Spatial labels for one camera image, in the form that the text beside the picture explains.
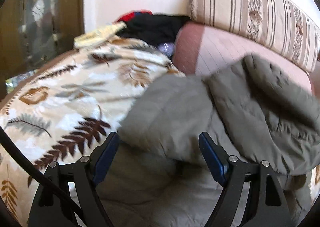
red cloth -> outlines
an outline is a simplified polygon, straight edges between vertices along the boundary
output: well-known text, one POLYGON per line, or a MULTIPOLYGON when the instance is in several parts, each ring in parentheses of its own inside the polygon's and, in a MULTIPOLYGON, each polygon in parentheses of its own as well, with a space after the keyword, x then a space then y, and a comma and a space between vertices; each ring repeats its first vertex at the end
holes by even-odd
POLYGON ((129 20, 133 19, 135 15, 139 13, 149 13, 152 15, 152 12, 150 10, 140 10, 140 11, 134 11, 134 12, 129 12, 127 14, 124 14, 123 16, 119 17, 119 19, 116 22, 128 22, 129 20))

purple object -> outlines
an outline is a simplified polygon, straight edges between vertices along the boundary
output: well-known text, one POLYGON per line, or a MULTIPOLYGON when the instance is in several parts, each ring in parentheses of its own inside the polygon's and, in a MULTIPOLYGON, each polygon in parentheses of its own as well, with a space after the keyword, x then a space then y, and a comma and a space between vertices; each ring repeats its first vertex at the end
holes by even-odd
POLYGON ((165 56, 171 58, 174 53, 174 43, 164 43, 158 46, 158 50, 165 56))

leaf print blanket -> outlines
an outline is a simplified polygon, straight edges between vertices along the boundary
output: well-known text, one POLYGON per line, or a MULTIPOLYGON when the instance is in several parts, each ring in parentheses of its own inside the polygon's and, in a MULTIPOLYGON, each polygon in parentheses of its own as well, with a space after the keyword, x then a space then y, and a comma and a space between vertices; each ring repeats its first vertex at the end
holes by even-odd
MULTIPOLYGON (((70 51, 4 99, 0 126, 42 172, 52 161, 73 163, 116 131, 135 100, 165 73, 183 76, 167 57, 137 39, 70 51)), ((27 226, 38 183, 1 146, 0 184, 6 206, 27 226)))

silver pivot bolt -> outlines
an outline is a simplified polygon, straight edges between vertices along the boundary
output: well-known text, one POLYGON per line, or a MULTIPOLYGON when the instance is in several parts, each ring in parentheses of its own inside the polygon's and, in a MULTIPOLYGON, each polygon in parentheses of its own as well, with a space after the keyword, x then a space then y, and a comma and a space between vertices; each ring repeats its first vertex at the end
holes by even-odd
POLYGON ((49 164, 49 167, 55 167, 57 165, 57 162, 56 161, 52 161, 50 164, 49 164))
POLYGON ((229 160, 230 160, 231 162, 237 162, 237 161, 238 161, 238 158, 237 158, 236 156, 230 156, 230 157, 229 157, 229 160))
POLYGON ((263 160, 263 161, 262 161, 262 164, 263 164, 265 167, 270 166, 270 163, 269 163, 268 161, 266 161, 266 160, 263 160))
POLYGON ((83 157, 80 158, 80 161, 82 163, 88 162, 89 161, 89 157, 88 156, 83 156, 83 157))

sofa cushion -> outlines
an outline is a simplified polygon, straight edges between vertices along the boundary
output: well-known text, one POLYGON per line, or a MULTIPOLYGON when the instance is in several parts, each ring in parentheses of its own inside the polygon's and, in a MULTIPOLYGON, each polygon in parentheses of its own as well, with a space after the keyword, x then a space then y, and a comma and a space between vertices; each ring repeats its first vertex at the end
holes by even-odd
POLYGON ((187 75, 207 76, 253 52, 278 65, 292 81, 311 93, 308 74, 281 55, 242 36, 193 22, 178 34, 173 64, 187 75))
POLYGON ((320 29, 290 0, 190 0, 191 18, 251 39, 305 71, 315 68, 320 29))

